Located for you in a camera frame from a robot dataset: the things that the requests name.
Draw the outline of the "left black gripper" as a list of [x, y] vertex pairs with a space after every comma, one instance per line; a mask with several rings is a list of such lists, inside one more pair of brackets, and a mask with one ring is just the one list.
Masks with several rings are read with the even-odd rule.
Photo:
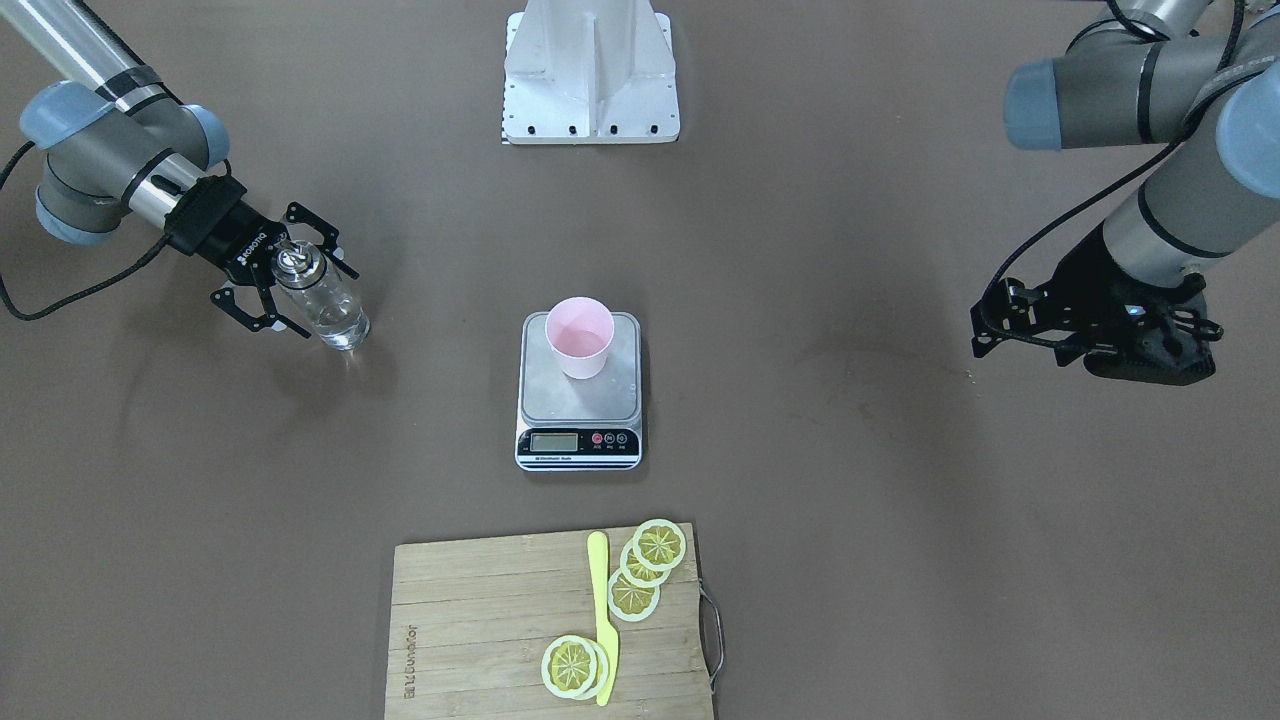
[[1172, 288], [1126, 274], [1093, 229], [1034, 288], [1002, 278], [972, 307], [972, 350], [983, 357], [1002, 342], [1051, 348], [1059, 366], [1082, 359], [1093, 375], [1162, 386], [1211, 377], [1211, 343], [1224, 329], [1207, 316], [1206, 281], [1185, 275]]

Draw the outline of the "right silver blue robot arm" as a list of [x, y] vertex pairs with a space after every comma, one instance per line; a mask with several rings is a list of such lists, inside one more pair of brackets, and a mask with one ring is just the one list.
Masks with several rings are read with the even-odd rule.
[[279, 220], [251, 208], [215, 172], [229, 136], [214, 113], [180, 102], [86, 3], [5, 1], [3, 18], [61, 74], [20, 114], [45, 155], [35, 210], [46, 232], [92, 245], [137, 214], [161, 232], [147, 258], [169, 247], [218, 268], [211, 302], [246, 329], [317, 333], [342, 351], [367, 338], [338, 229], [298, 202]]

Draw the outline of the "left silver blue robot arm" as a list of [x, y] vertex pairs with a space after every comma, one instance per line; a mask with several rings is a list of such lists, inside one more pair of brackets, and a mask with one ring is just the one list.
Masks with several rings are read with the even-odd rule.
[[1206, 273], [1277, 224], [1277, 8], [1235, 5], [1228, 35], [1194, 32], [1204, 1], [1111, 1], [1061, 56], [1018, 68], [1004, 124], [1025, 150], [1158, 145], [1135, 191], [1030, 287], [1001, 266], [970, 310], [972, 351], [1050, 348], [1060, 366], [1164, 386], [1211, 377], [1222, 338]]

